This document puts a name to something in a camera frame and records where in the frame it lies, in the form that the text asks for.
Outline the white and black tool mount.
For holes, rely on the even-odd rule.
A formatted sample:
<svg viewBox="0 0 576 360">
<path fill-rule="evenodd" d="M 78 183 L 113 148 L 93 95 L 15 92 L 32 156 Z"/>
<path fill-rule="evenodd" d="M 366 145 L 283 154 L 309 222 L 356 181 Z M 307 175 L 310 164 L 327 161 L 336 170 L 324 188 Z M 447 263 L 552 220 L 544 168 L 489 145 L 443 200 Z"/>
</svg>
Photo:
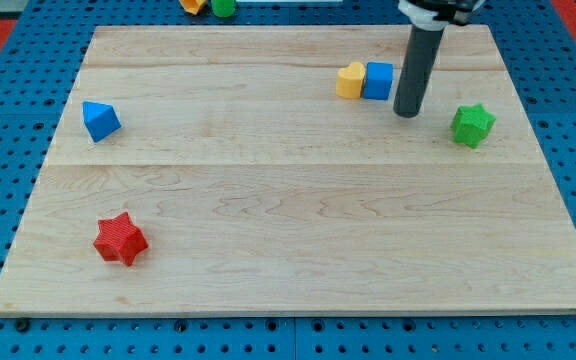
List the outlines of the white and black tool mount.
<svg viewBox="0 0 576 360">
<path fill-rule="evenodd" d="M 486 0 L 399 0 L 397 8 L 417 28 L 443 30 L 448 25 L 465 26 Z"/>
</svg>

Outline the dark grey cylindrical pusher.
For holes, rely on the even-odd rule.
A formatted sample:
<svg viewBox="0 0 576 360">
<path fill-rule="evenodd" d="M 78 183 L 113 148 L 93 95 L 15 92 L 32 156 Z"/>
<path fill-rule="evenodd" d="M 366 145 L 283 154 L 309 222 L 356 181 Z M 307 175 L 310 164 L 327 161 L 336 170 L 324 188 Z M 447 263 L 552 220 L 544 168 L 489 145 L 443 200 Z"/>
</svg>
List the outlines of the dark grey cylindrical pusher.
<svg viewBox="0 0 576 360">
<path fill-rule="evenodd" d="M 419 114 L 443 33 L 412 26 L 393 104 L 398 116 Z"/>
</svg>

